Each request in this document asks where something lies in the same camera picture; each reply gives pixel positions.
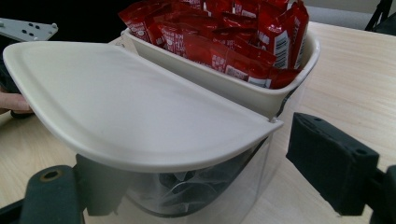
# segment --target table surface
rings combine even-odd
[[[380,170],[396,163],[396,37],[315,22],[308,29],[321,44],[318,63],[286,103],[285,125],[271,143],[269,184],[244,224],[369,221],[367,206],[361,217],[340,217],[285,158],[294,112],[325,119],[377,151]],[[36,172],[75,163],[75,153],[37,117],[0,116],[0,207],[23,198]]]

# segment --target white plastic lid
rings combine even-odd
[[[25,42],[8,46],[4,60],[53,134],[82,156],[116,168],[205,168],[283,124],[117,46]]]

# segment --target red sauce packet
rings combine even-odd
[[[200,35],[205,36],[206,38],[212,38],[212,31],[222,26],[220,19],[201,15],[184,14],[177,17],[175,21],[194,27],[199,30]]]
[[[262,6],[271,7],[264,3],[262,3]],[[275,67],[288,68],[290,66],[294,15],[291,10],[288,10],[272,20],[268,20],[268,18],[267,11],[260,12],[258,29],[259,47],[275,54]]]
[[[186,33],[198,35],[199,31],[184,23],[160,21],[157,25],[166,41],[166,49],[176,55],[187,58],[183,36]]]
[[[279,69],[273,67],[268,76],[266,88],[277,90],[288,86],[301,72],[300,69]]]
[[[211,40],[200,35],[186,34],[183,36],[183,42],[187,59],[206,67],[212,67],[212,55],[210,48],[207,47],[212,42]]]
[[[258,13],[258,23],[267,24],[282,15],[284,11],[268,3],[260,2],[260,11]]]
[[[293,39],[293,47],[291,50],[290,67],[299,68],[301,65],[301,59],[303,58],[303,47],[309,23],[309,15],[302,0],[294,2],[291,5],[291,10],[293,10],[295,16],[294,30],[296,32]]]
[[[249,44],[246,40],[237,36],[233,42],[233,50],[245,55],[253,60],[258,60],[262,63],[268,64],[269,66],[274,66],[276,56],[271,52],[257,48]]]
[[[173,3],[171,8],[168,8],[167,12],[155,16],[154,21],[177,21],[177,18],[181,15],[199,15],[207,17],[208,13],[201,9],[192,8],[188,3]]]
[[[180,0],[180,2],[186,2],[192,8],[204,10],[204,0]]]
[[[226,46],[198,35],[184,35],[184,45],[188,59],[204,64],[225,75],[245,81],[267,79],[271,65],[239,54]]]
[[[236,15],[231,12],[221,13],[222,23],[225,27],[240,27],[257,29],[257,18],[251,18],[242,15]]]
[[[289,0],[266,0],[266,2],[276,6],[282,12],[285,12],[288,9]]]
[[[132,35],[151,43],[146,25],[146,16],[162,6],[162,3],[137,2],[121,11],[119,16],[131,30]]]
[[[222,12],[233,12],[233,0],[205,0],[209,16],[221,18]]]
[[[256,29],[244,29],[240,27],[227,27],[219,28],[212,31],[213,41],[219,42],[229,49],[233,49],[234,40],[236,37],[242,38],[244,41],[250,41],[250,39],[256,34]]]
[[[259,16],[259,1],[258,0],[234,0],[235,14],[258,18]]]

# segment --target background wall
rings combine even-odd
[[[374,13],[380,0],[304,0],[307,6],[326,7],[347,11]],[[396,3],[392,4],[390,14],[396,11]]]

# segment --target transparent container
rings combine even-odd
[[[87,223],[241,223],[268,184],[276,115],[315,65],[318,41],[308,32],[301,74],[267,90],[122,38],[140,56],[73,42],[4,51],[37,116],[78,154]]]

